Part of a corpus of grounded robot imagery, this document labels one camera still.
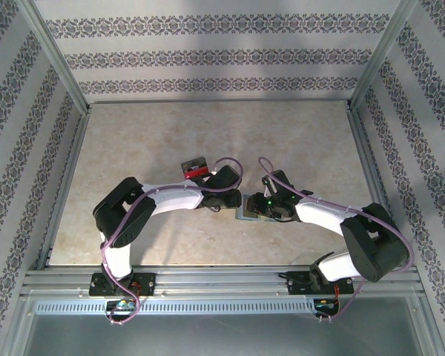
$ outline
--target patterned wallpaper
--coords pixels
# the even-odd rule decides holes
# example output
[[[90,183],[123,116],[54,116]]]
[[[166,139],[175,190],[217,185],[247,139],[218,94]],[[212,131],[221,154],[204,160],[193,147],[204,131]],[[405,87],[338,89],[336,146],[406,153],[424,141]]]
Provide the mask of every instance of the patterned wallpaper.
[[[420,1],[359,108],[445,344],[445,1]]]
[[[36,0],[89,102],[348,99],[398,2]]]
[[[24,17],[0,0],[0,350],[36,261],[80,114]]]

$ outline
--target enclosure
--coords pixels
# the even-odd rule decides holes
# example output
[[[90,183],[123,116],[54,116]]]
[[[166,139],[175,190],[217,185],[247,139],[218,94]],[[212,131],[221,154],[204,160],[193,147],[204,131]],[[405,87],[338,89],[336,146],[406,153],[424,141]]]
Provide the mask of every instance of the enclosure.
[[[132,243],[153,297],[108,325],[88,293],[94,207],[126,177],[181,182],[199,156],[241,161],[242,194],[263,191],[265,156],[297,189],[380,203],[415,266],[319,325],[277,275],[339,235],[172,211]],[[0,0],[0,355],[142,347],[445,355],[445,1]]]

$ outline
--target red object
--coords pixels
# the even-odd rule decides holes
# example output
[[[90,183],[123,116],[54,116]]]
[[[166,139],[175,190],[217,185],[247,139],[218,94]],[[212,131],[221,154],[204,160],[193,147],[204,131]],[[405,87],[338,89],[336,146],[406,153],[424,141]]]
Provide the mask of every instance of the red object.
[[[203,174],[208,174],[208,173],[209,173],[208,167],[201,167],[201,168],[195,169],[194,171],[185,172],[185,178],[191,179],[191,178],[202,176]]]

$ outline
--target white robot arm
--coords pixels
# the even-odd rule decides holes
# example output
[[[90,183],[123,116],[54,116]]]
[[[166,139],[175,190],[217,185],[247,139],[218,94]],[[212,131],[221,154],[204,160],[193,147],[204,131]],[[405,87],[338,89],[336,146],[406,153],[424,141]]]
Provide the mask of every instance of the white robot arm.
[[[282,171],[275,171],[272,174],[281,182],[290,185]],[[224,188],[234,184],[238,179],[239,175],[228,165],[206,181],[186,180],[179,183],[180,186],[187,187],[186,189],[165,186],[166,189],[163,190],[161,185],[141,185],[133,177],[124,179],[93,212],[103,243],[109,241],[124,216],[128,215],[123,206],[124,202],[130,205],[144,192],[154,192],[138,202],[112,245],[104,249],[106,267],[112,276],[121,282],[125,282],[126,279],[131,280],[131,243],[150,217],[177,209],[207,207],[219,211],[221,208],[237,208],[241,204],[240,192],[237,189],[208,193],[191,188],[201,185]],[[263,184],[266,186],[265,193],[256,193],[249,197],[246,206],[248,211],[276,220],[290,219],[319,225],[343,236],[346,242],[348,251],[328,254],[310,266],[311,287],[315,291],[330,282],[346,277],[362,276],[371,282],[377,282],[408,259],[409,252],[403,242],[383,226],[356,213],[317,204],[316,200],[305,201],[277,184],[269,176],[263,177]],[[312,195],[310,191],[302,192],[305,195]],[[372,203],[362,210],[395,228],[392,219],[381,205]]]
[[[278,170],[271,175],[293,188],[283,171]],[[312,223],[343,236],[346,242],[348,251],[327,254],[310,266],[313,289],[347,277],[362,276],[370,282],[377,282],[408,260],[407,247],[388,228],[351,211],[318,204],[316,198],[305,200],[269,175],[263,177],[262,182],[266,186],[265,192],[248,198],[248,211],[279,221]],[[302,193],[305,196],[313,194],[310,191]],[[357,210],[398,230],[382,205],[372,203]]]
[[[185,180],[178,183],[181,186],[197,186],[195,182]],[[142,185],[142,192],[158,189],[161,185]],[[179,210],[179,209],[196,209],[200,206],[204,196],[201,191],[194,191],[191,189],[168,189],[159,191],[157,193],[150,194],[149,198],[153,199],[156,208],[151,213],[151,217],[157,214],[165,213],[166,211]],[[107,237],[101,231],[102,242]],[[105,250],[105,257],[108,263],[108,267],[112,272],[112,275],[117,279],[122,279],[128,276],[132,272],[132,266],[130,262],[131,257],[131,243],[121,248],[107,248]]]
[[[134,177],[124,179],[93,211],[103,243],[102,272],[108,282],[111,285],[115,285],[112,279],[124,285],[131,282],[131,243],[150,217],[177,209],[237,208],[241,195],[231,187],[238,182],[240,175],[229,165],[216,174],[173,185],[142,185]],[[132,209],[126,210],[125,203],[132,205]]]

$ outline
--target beige floor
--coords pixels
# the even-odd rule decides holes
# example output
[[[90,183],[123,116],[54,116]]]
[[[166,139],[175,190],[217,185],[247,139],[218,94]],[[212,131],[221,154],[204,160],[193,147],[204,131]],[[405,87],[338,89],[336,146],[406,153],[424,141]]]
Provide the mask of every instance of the beige floor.
[[[99,264],[94,206],[122,179],[182,181],[179,164],[238,158],[240,190],[262,190],[258,156],[296,188],[350,205],[369,192],[342,102],[175,102],[94,105],[50,263]],[[307,264],[344,247],[303,223],[246,222],[234,211],[172,211],[152,217],[132,245],[133,264]]]

